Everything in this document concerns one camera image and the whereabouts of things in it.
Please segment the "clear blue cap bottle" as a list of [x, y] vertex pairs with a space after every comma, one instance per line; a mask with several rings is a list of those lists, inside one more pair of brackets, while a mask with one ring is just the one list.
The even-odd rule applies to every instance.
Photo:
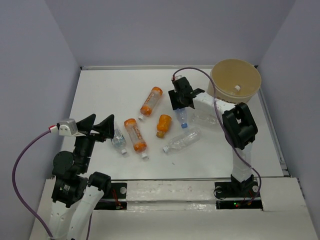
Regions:
[[187, 110], [185, 108], [177, 108], [174, 112], [181, 128], [186, 129], [188, 127]]

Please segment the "small orange bottle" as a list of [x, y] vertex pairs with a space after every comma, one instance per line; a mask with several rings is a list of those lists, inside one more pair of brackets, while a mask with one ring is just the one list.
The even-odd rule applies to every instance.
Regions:
[[162, 114], [159, 117], [158, 124], [156, 126], [157, 132], [156, 136], [158, 138], [163, 138], [169, 131], [171, 126], [172, 118], [169, 115]]

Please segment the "blue label water bottle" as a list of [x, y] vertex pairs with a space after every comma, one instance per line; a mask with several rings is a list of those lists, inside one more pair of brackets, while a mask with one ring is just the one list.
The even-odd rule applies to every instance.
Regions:
[[114, 149], [120, 153], [122, 156], [126, 155], [128, 153], [126, 147], [127, 147], [127, 141], [124, 138], [123, 133], [121, 132], [120, 127], [115, 122], [114, 123], [114, 136], [113, 139], [111, 139], [112, 146]]

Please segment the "orange label bottle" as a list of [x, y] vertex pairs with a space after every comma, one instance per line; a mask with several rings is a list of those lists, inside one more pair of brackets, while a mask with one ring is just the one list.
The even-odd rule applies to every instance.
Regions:
[[147, 99], [144, 101], [142, 107], [140, 108], [140, 115], [138, 116], [138, 119], [140, 121], [143, 121], [146, 117], [149, 117], [156, 104], [160, 100], [161, 96], [163, 95], [163, 91], [161, 88], [155, 86], [150, 91]]
[[124, 127], [132, 142], [134, 151], [139, 154], [142, 159], [147, 159], [147, 143], [141, 134], [137, 121], [134, 118], [129, 118], [124, 121]]

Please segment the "clear crushed plastic bottle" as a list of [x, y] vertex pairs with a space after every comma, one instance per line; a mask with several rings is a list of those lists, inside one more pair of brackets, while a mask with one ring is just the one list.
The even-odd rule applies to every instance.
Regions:
[[182, 134], [175, 136], [162, 148], [166, 154], [182, 151], [195, 144], [202, 137], [202, 131], [198, 127], [187, 129]]

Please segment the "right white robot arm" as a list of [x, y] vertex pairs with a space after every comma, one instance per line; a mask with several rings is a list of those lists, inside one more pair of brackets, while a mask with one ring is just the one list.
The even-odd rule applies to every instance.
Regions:
[[252, 193], [250, 201], [258, 197], [260, 174], [251, 164], [253, 142], [258, 127], [247, 104], [228, 103], [209, 95], [203, 89], [193, 89], [186, 77], [172, 77], [173, 90], [168, 92], [173, 110], [186, 107], [217, 117], [226, 141], [231, 146], [233, 168], [230, 181], [220, 190], [224, 198], [240, 198]]

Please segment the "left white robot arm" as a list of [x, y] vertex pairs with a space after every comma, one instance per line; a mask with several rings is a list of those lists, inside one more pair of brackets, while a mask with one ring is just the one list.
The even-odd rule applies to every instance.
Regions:
[[83, 176], [88, 171], [95, 143], [112, 139], [115, 134], [113, 114], [98, 124], [95, 119], [95, 114], [80, 121], [67, 118], [50, 127], [50, 131], [58, 132], [60, 136], [75, 138], [73, 151], [60, 151], [53, 159], [51, 240], [80, 239], [97, 203], [110, 194], [109, 175], [96, 171], [89, 177]]

